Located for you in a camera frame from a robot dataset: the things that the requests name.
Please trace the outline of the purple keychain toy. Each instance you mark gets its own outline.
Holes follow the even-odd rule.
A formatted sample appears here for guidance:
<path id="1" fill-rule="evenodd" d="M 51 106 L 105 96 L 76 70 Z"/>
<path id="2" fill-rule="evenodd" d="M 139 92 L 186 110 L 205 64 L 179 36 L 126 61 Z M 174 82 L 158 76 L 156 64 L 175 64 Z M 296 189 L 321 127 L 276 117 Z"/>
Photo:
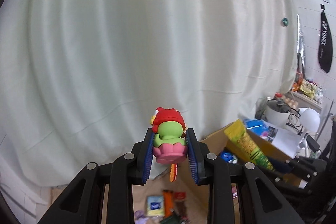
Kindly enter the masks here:
<path id="1" fill-rule="evenodd" d="M 145 215 L 144 211 L 137 210 L 134 213 L 134 223 L 135 224 L 146 224 L 148 217 Z"/>

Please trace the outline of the yellow green snack packet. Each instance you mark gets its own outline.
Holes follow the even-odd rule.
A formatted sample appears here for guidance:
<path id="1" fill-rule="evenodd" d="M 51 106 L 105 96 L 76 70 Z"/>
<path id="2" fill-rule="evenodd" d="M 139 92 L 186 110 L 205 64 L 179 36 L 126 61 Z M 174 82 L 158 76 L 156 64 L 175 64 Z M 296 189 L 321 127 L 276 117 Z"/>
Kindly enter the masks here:
<path id="1" fill-rule="evenodd" d="M 268 170 L 274 170 L 273 165 L 259 146 L 252 140 L 241 120 L 234 121 L 224 129 L 224 133 L 248 157 L 249 161 Z"/>

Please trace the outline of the tissue pack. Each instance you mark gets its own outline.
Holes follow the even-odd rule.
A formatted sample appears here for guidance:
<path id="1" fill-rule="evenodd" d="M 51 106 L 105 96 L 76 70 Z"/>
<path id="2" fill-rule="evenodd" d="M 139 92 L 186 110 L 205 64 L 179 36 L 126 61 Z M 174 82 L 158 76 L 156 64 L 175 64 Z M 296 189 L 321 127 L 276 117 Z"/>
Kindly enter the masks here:
<path id="1" fill-rule="evenodd" d="M 148 196 L 146 200 L 146 215 L 148 217 L 164 217 L 164 197 Z"/>

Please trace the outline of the red sausage snack pack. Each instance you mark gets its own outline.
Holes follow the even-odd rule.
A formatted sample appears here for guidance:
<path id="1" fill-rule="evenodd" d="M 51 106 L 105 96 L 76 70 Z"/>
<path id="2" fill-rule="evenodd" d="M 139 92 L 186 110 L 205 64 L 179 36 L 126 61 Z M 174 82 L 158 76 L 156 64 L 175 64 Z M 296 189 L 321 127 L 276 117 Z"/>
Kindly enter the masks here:
<path id="1" fill-rule="evenodd" d="M 174 192 L 174 202 L 177 215 L 179 215 L 180 219 L 184 222 L 188 222 L 189 217 L 187 215 L 186 192 Z"/>

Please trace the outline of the orange snack bar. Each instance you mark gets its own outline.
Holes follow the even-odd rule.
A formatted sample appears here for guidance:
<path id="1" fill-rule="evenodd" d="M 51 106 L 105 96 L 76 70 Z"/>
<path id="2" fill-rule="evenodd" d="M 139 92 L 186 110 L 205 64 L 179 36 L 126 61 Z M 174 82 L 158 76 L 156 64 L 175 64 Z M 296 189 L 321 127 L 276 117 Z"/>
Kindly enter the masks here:
<path id="1" fill-rule="evenodd" d="M 174 212 L 174 193 L 171 190 L 163 190 L 165 218 Z"/>

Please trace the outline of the green cracker packet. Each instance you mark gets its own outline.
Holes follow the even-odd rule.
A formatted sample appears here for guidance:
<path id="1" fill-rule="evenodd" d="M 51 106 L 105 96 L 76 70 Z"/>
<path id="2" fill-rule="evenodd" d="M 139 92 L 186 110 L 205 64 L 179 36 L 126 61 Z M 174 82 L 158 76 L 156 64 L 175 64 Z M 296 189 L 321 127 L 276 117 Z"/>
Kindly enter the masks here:
<path id="1" fill-rule="evenodd" d="M 182 224 L 182 220 L 177 215 L 171 215 L 161 220 L 160 224 Z"/>

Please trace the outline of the red green figurine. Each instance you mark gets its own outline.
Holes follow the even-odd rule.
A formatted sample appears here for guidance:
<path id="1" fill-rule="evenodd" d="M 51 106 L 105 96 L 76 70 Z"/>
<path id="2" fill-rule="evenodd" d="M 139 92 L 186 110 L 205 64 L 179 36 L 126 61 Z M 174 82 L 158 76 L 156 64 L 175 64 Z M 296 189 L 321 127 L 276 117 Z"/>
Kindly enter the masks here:
<path id="1" fill-rule="evenodd" d="M 179 164 L 187 157 L 186 124 L 176 109 L 158 107 L 150 120 L 153 155 L 159 164 Z"/>

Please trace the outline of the orange bead keychain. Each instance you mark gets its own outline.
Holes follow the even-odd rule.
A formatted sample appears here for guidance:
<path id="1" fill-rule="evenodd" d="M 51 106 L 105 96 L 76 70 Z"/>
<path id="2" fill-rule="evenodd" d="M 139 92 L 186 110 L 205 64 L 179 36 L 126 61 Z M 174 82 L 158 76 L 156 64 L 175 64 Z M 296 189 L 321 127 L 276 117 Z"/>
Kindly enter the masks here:
<path id="1" fill-rule="evenodd" d="M 174 163 L 174 164 L 171 165 L 171 169 L 170 169 L 170 177 L 169 177 L 170 182 L 175 182 L 176 181 L 177 172 L 178 172 L 178 164 Z"/>

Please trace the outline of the white desk lamp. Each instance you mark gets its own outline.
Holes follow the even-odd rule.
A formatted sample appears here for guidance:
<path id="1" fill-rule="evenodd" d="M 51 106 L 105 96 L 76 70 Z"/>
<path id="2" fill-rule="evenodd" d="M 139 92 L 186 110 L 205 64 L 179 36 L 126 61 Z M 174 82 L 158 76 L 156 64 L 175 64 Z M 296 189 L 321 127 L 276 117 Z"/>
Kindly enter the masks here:
<path id="1" fill-rule="evenodd" d="M 299 108 L 299 121 L 302 125 L 302 142 L 300 147 L 310 148 L 312 152 L 317 152 L 320 145 L 316 142 L 315 136 L 320 124 L 320 115 L 314 109 L 309 107 Z"/>

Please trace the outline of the white rice cooker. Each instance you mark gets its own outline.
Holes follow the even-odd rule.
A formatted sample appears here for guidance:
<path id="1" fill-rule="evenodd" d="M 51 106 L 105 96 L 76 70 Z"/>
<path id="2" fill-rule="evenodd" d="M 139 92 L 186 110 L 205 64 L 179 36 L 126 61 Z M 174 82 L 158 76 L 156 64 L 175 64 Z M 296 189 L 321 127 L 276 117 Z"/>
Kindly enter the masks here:
<path id="1" fill-rule="evenodd" d="M 274 126 L 284 127 L 288 122 L 290 112 L 291 107 L 282 99 L 268 100 L 266 103 L 264 119 Z"/>

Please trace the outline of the blue tape dispenser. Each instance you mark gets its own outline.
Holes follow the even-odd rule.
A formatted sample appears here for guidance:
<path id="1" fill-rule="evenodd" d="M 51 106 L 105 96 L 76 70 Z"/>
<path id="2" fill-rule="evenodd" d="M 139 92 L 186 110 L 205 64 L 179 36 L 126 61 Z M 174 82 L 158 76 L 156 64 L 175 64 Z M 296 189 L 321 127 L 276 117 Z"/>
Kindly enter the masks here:
<path id="1" fill-rule="evenodd" d="M 231 164 L 237 164 L 238 163 L 238 158 L 230 152 L 222 151 L 219 156 L 225 162 L 228 162 L 228 163 L 231 163 Z"/>

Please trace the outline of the cardboard box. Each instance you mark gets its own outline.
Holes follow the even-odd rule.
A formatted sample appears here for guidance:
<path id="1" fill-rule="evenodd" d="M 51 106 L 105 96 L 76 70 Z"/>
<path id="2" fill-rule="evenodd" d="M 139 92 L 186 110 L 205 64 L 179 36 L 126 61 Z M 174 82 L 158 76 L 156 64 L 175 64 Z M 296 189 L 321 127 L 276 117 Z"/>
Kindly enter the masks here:
<path id="1" fill-rule="evenodd" d="M 297 141 L 291 141 L 290 139 L 295 135 L 291 132 L 286 132 L 282 130 L 277 133 L 276 139 L 270 143 L 253 132 L 248 132 L 251 139 L 259 146 L 259 148 L 264 152 L 264 154 L 272 159 L 278 160 L 280 162 L 285 162 L 286 160 L 291 160 L 294 156 L 288 156 L 283 150 L 280 150 L 280 140 L 284 140 L 286 145 L 293 144 L 297 147 Z M 248 158 L 244 155 L 242 151 L 236 147 L 232 141 L 224 133 L 224 128 L 208 135 L 202 140 L 203 143 L 207 145 L 210 152 L 219 154 L 224 149 L 228 149 L 230 152 L 235 154 L 240 160 L 246 162 Z M 206 208 L 209 202 L 209 187 L 208 186 L 197 186 L 191 176 L 191 171 L 189 167 L 189 162 L 186 160 L 178 167 L 178 178 L 182 180 L 188 189 L 188 199 L 194 199 L 195 203 L 199 203 L 201 207 Z"/>

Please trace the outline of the black racket bag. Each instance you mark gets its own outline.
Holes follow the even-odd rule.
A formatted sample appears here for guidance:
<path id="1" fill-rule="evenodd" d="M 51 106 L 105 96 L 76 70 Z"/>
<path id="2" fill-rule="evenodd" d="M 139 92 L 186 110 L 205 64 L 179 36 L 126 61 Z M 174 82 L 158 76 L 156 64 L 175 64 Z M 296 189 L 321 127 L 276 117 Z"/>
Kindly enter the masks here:
<path id="1" fill-rule="evenodd" d="M 321 5 L 321 28 L 318 48 L 318 63 L 320 68 L 329 73 L 333 61 L 333 40 L 324 6 Z"/>

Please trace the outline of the teal curtain pin badge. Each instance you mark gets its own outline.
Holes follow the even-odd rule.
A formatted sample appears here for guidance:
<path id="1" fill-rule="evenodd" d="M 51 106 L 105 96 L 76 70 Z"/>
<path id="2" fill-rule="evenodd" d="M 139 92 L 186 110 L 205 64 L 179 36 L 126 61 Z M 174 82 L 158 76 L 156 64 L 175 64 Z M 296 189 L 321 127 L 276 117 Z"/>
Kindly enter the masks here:
<path id="1" fill-rule="evenodd" d="M 283 17 L 281 22 L 284 27 L 287 27 L 289 25 L 288 18 L 286 17 Z"/>

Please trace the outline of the white curtain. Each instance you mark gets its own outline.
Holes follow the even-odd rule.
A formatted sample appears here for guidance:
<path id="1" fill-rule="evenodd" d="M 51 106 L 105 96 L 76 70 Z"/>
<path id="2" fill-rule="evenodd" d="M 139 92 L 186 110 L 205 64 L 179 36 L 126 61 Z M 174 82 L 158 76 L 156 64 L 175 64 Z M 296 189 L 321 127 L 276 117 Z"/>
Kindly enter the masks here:
<path id="1" fill-rule="evenodd" d="M 158 107 L 199 138 L 252 117 L 290 89 L 296 31 L 292 0 L 5 0 L 1 129 L 25 178 L 67 184 L 130 151 Z"/>

